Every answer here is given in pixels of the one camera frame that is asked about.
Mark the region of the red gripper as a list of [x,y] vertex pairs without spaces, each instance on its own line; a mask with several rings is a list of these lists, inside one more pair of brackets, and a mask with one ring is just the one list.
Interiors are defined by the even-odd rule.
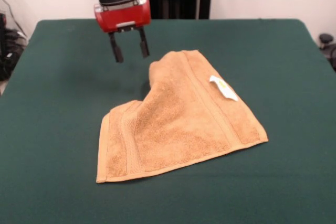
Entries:
[[105,33],[109,33],[110,44],[117,63],[123,63],[123,55],[116,42],[114,32],[129,26],[139,27],[142,56],[146,58],[150,55],[144,28],[140,27],[151,22],[149,0],[133,0],[113,6],[96,4],[94,13],[99,27]]

